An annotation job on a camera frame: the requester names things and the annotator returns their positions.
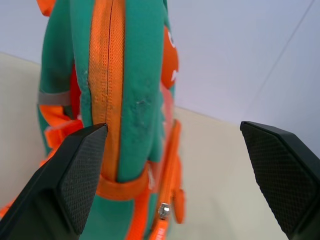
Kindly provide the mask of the orange and teal backpack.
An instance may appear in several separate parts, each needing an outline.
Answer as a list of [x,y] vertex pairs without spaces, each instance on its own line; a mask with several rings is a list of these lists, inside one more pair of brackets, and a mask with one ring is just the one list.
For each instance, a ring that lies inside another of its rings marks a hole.
[[185,193],[174,117],[179,72],[167,0],[36,0],[48,17],[37,114],[42,167],[69,135],[106,124],[78,240],[168,240]]

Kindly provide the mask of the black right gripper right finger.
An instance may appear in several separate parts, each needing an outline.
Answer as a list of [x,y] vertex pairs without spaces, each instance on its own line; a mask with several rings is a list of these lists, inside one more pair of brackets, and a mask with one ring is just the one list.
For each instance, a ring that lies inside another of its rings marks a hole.
[[320,240],[320,158],[295,134],[242,121],[249,159],[269,208],[288,240]]

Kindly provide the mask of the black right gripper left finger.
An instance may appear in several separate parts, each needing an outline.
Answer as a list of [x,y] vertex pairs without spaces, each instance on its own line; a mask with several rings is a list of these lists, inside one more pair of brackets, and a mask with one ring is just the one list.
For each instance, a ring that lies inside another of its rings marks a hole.
[[0,220],[0,240],[79,240],[100,178],[106,124],[78,130],[31,177]]

